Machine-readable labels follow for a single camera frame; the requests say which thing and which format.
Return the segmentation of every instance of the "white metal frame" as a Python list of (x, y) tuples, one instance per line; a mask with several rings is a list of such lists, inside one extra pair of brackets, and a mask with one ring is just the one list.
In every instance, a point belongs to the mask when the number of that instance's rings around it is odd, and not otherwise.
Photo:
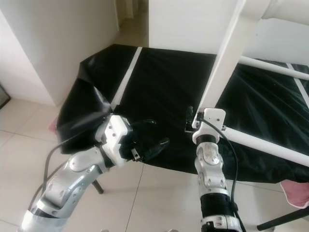
[[(198, 112), (215, 108), (238, 63), (309, 80), (309, 75), (252, 58), (242, 57), (253, 30), (261, 18), (279, 18), (309, 25), (309, 0), (239, 0), (213, 65)], [(197, 114), (192, 127), (197, 127)], [(226, 128), (223, 133), (236, 143), (309, 167), (309, 156), (240, 131)]]

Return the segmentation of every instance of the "white tape strip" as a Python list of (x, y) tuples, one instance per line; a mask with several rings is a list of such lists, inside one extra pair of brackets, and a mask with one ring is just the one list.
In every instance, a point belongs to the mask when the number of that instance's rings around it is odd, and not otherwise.
[[(291, 64), (289, 64), (289, 63), (286, 63), (286, 64), (287, 64), (289, 69), (294, 70), (294, 68)], [(308, 96), (303, 84), (301, 83), (301, 81), (298, 78), (294, 77), (294, 80), (295, 80), (295, 83), (296, 83), (301, 95), (303, 96), (303, 98), (305, 100), (307, 107), (309, 108), (309, 96)]]
[(117, 92), (116, 92), (116, 94), (115, 94), (115, 96), (114, 96), (114, 98), (112, 100), (111, 107), (112, 107), (113, 110), (121, 102), (122, 96), (124, 94), (124, 91), (126, 89), (126, 86), (127, 86), (128, 82), (129, 82), (129, 79), (130, 79), (130, 77), (132, 75), (133, 69), (134, 69), (134, 67), (136, 65), (136, 62), (137, 62), (139, 56), (140, 56), (141, 49), (142, 49), (142, 47), (138, 47), (136, 49), (136, 52), (135, 52), (134, 57), (133, 57), (133, 59), (132, 59), (132, 61), (130, 63), (130, 66), (127, 69), (126, 74), (125, 74), (124, 78), (122, 79), (122, 82), (120, 83), (120, 86), (119, 86), (119, 88), (118, 88), (118, 90), (117, 90)]

